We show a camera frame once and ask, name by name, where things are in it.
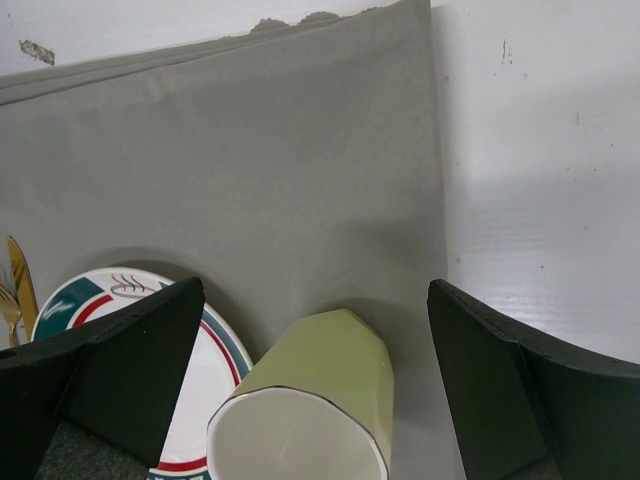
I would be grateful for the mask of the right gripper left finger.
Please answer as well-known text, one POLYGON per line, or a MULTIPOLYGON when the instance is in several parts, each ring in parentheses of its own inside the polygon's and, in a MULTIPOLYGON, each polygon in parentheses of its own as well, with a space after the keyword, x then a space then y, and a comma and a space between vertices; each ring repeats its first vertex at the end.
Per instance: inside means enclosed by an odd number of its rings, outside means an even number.
POLYGON ((160 461, 204 301, 191 277, 2 350, 2 478, 146 478, 160 461))

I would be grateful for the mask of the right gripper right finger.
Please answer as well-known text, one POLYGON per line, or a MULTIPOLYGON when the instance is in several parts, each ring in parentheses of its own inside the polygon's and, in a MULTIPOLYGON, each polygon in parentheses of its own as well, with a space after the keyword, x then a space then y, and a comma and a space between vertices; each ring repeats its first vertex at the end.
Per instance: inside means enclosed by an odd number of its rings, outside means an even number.
POLYGON ((639 367, 510 318, 445 280, 430 327, 469 479, 636 479, 639 367))

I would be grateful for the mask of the white plate teal rim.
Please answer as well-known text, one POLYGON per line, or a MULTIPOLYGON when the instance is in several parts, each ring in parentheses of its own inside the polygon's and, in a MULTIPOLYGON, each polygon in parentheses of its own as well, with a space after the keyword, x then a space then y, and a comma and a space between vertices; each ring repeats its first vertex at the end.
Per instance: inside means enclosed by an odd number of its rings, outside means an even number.
MULTIPOLYGON (((172 281, 145 270, 110 267, 81 273, 59 286, 35 321, 33 341, 79 327, 124 308, 172 281)), ((157 467, 149 479, 208 479, 206 429, 214 412, 253 367, 244 345, 208 304, 157 467)))

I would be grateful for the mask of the light green mug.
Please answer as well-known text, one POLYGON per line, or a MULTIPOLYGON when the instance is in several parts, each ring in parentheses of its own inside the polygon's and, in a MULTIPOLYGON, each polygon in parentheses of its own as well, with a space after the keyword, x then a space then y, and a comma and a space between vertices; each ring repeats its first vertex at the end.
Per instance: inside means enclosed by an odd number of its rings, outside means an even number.
POLYGON ((394 372, 347 309, 295 321, 207 425, 214 479, 387 479, 394 372))

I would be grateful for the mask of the grey cloth placemat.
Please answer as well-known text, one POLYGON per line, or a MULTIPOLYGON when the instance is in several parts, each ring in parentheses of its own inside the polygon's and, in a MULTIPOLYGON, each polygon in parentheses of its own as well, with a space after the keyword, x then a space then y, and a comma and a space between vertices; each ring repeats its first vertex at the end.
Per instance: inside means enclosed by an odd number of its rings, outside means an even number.
POLYGON ((400 1, 1 81, 1 230, 46 297, 196 275, 253 357, 347 308, 395 373, 395 479, 464 472, 427 313, 447 274, 441 12, 400 1))

